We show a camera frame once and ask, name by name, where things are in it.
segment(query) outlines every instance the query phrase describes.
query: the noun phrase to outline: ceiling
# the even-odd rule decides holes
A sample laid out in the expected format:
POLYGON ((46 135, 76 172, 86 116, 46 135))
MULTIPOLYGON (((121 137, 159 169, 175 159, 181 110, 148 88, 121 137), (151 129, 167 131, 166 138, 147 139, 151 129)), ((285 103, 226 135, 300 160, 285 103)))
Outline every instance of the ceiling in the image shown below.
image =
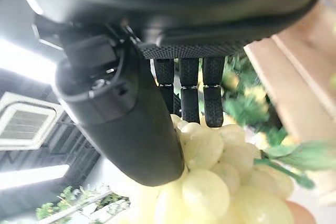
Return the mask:
MULTIPOLYGON (((6 91, 58 103, 49 85, 0 69, 0 98, 6 91)), ((57 201, 56 196, 69 185, 82 185, 99 157, 100 154, 66 114, 58 120, 40 149, 0 151, 0 179, 2 172, 70 165, 61 179, 0 191, 0 221, 57 201)))
POLYGON ((0 0, 0 38, 37 52, 54 62, 60 61, 64 57, 62 51, 39 43, 35 37, 33 20, 34 12, 26 0, 0 0))

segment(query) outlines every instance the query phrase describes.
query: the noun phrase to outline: grape bunch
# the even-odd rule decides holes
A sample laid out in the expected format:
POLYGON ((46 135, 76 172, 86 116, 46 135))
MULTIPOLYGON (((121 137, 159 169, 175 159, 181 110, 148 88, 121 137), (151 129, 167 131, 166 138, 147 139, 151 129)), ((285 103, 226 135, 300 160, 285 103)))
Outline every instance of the grape bunch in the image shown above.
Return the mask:
POLYGON ((290 177, 254 165, 260 150, 245 131, 229 124, 210 129, 172 115, 185 159, 182 176, 163 186, 124 183, 131 207, 113 224, 316 224, 301 206, 287 201, 290 177))

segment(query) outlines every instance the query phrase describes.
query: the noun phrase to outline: textured grip surface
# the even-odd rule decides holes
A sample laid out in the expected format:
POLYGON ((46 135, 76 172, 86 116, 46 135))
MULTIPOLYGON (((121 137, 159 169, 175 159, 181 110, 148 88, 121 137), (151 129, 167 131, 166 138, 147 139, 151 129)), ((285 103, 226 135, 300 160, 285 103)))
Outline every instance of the textured grip surface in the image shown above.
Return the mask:
POLYGON ((220 87, 204 88, 205 122, 209 127, 221 127, 223 125, 223 107, 220 87))
POLYGON ((199 123, 198 89, 187 88, 181 90, 182 119, 187 122, 199 123))
POLYGON ((169 114, 174 113, 174 86, 159 86, 159 90, 164 99, 165 104, 167 105, 169 114))
POLYGON ((180 82, 183 87, 196 86, 198 83, 198 62, 196 59, 179 59, 180 82))
POLYGON ((159 84, 173 84, 174 82, 174 60, 154 60, 156 79, 159 84))
POLYGON ((203 59, 203 82, 204 85, 219 85, 222 81, 224 70, 224 57, 203 59))

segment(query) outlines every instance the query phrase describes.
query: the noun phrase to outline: black plastic casing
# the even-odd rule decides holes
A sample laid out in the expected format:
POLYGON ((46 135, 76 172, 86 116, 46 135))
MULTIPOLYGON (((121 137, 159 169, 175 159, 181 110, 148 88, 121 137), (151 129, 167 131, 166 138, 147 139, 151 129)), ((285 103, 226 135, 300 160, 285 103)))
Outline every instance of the black plastic casing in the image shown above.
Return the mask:
POLYGON ((265 38, 302 17, 316 0, 28 0, 57 23, 130 26, 158 46, 265 38))
POLYGON ((118 57, 115 73, 95 89, 92 81, 76 82, 69 61, 61 62, 54 91, 93 146, 130 178, 146 186, 178 179, 183 154, 149 61, 131 40, 118 57))

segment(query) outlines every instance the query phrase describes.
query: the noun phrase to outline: wooden panel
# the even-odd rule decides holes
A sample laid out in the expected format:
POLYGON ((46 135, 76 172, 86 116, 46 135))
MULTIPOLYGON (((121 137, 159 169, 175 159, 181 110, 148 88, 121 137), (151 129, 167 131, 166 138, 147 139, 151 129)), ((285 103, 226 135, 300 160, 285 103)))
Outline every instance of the wooden panel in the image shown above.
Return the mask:
POLYGON ((336 124, 273 39, 245 51, 290 134, 300 141, 335 140, 336 124))
POLYGON ((274 36, 274 40, 306 80, 330 116, 336 118, 336 89, 333 89, 330 83, 332 75, 336 72, 336 62, 332 61, 335 61, 336 57, 309 46, 291 29, 274 36))

